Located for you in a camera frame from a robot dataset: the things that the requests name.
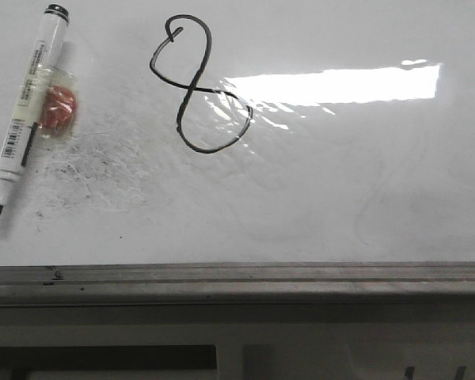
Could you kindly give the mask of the white whiteboard with metal frame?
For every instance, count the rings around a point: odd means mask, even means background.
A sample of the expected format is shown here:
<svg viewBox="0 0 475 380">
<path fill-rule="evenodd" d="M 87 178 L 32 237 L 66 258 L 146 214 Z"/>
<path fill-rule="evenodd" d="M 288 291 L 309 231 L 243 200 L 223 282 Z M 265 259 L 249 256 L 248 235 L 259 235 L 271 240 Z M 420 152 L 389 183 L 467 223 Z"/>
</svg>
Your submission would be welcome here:
<svg viewBox="0 0 475 380">
<path fill-rule="evenodd" d="M 475 1 L 64 6 L 0 305 L 475 299 Z"/>
</svg>

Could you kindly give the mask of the white black whiteboard marker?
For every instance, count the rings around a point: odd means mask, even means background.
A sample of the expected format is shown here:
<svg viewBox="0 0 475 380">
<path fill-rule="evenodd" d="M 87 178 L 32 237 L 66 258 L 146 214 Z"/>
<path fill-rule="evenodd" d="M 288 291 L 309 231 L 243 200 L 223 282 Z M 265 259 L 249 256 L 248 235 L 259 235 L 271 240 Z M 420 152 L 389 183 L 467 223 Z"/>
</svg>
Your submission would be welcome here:
<svg viewBox="0 0 475 380">
<path fill-rule="evenodd" d="M 69 24 L 65 7 L 50 4 L 44 10 L 0 151 L 0 215 L 25 172 Z"/>
</svg>

